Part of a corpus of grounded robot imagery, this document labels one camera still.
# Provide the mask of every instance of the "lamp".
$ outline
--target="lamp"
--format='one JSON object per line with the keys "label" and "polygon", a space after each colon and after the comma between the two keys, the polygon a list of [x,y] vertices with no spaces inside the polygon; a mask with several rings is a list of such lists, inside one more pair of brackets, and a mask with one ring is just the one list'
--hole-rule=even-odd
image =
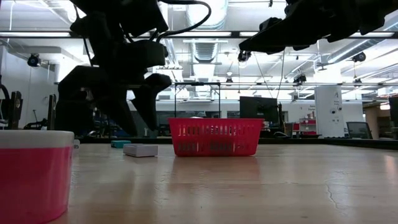
{"label": "lamp", "polygon": [[246,68],[247,65],[248,65],[248,62],[247,62],[247,61],[245,61],[245,62],[239,62],[239,68]]}
{"label": "lamp", "polygon": [[380,105],[380,110],[389,110],[390,108],[391,107],[389,103],[383,103]]}

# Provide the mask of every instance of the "white rim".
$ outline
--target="white rim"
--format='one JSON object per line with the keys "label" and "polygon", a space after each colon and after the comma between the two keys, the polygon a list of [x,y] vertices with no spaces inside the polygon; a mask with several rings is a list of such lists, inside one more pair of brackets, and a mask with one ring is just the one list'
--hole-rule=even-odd
{"label": "white rim", "polygon": [[0,131],[0,149],[73,147],[74,139],[68,131]]}

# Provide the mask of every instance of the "security camera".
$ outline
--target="security camera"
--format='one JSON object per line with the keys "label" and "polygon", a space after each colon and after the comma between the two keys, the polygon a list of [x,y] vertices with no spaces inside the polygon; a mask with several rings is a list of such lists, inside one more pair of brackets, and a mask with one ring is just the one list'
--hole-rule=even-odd
{"label": "security camera", "polygon": [[307,81],[307,77],[305,74],[301,74],[298,77],[294,78],[293,83],[305,83]]}
{"label": "security camera", "polygon": [[238,55],[239,62],[247,62],[251,57],[251,52],[241,50]]}
{"label": "security camera", "polygon": [[366,54],[364,52],[361,52],[352,58],[353,62],[364,62],[365,60],[366,60]]}
{"label": "security camera", "polygon": [[27,64],[30,67],[40,67],[42,64],[42,59],[40,59],[39,54],[31,54],[30,57],[27,59]]}

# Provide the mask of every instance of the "red plastic basket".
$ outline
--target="red plastic basket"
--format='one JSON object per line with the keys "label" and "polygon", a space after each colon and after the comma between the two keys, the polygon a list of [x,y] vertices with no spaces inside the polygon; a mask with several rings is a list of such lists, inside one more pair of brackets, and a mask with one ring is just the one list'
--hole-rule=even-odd
{"label": "red plastic basket", "polygon": [[263,119],[169,118],[178,156],[251,156]]}

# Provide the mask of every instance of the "teal object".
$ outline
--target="teal object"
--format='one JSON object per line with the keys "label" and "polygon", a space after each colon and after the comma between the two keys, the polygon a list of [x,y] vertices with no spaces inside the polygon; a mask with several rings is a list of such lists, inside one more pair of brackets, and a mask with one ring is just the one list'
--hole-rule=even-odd
{"label": "teal object", "polygon": [[122,149],[125,144],[131,144],[131,141],[111,141],[111,147]]}

